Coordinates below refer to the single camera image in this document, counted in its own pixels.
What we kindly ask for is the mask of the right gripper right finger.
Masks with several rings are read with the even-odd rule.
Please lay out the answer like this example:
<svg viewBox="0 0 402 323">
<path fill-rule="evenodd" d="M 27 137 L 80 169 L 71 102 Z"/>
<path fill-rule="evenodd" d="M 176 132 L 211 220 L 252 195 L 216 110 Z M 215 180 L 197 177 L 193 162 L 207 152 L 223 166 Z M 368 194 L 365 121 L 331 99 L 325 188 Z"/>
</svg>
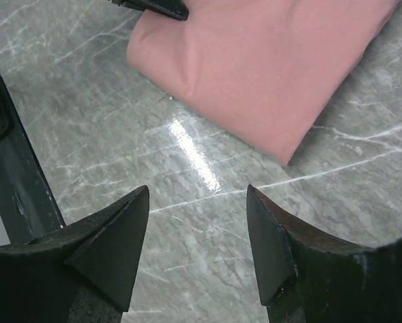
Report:
<svg viewBox="0 0 402 323">
<path fill-rule="evenodd" d="M 343 240 L 254 186 L 246 216 L 262 306 L 402 306 L 402 239 L 377 248 Z"/>
</svg>

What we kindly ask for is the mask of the pink printed t shirt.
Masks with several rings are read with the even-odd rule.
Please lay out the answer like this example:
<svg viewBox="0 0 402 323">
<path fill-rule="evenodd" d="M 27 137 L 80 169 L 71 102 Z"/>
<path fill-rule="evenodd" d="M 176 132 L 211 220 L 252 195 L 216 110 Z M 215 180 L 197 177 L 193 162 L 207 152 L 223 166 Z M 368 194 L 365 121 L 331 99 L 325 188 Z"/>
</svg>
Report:
<svg viewBox="0 0 402 323">
<path fill-rule="evenodd" d="M 129 64 L 286 165 L 396 1 L 188 1 L 178 22 L 151 11 Z"/>
</svg>

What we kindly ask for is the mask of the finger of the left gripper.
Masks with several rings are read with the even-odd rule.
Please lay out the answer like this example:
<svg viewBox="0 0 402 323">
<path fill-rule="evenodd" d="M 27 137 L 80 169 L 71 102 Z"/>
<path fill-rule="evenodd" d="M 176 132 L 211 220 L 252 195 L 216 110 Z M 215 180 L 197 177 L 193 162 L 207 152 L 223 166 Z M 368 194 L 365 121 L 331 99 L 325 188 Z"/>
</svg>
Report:
<svg viewBox="0 0 402 323">
<path fill-rule="evenodd" d="M 150 10 L 179 21 L 186 21 L 189 9 L 181 0 L 110 0 L 111 3 L 137 11 Z"/>
</svg>

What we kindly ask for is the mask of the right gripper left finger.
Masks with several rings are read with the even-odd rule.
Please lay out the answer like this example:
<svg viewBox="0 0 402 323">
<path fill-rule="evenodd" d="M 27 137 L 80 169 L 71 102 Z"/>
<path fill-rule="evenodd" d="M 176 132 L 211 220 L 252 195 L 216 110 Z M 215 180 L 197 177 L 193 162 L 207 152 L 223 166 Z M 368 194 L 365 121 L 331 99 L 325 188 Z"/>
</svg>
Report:
<svg viewBox="0 0 402 323">
<path fill-rule="evenodd" d="M 129 309 L 149 217 L 149 188 L 26 244 L 0 246 L 0 312 L 68 312 L 81 289 Z"/>
</svg>

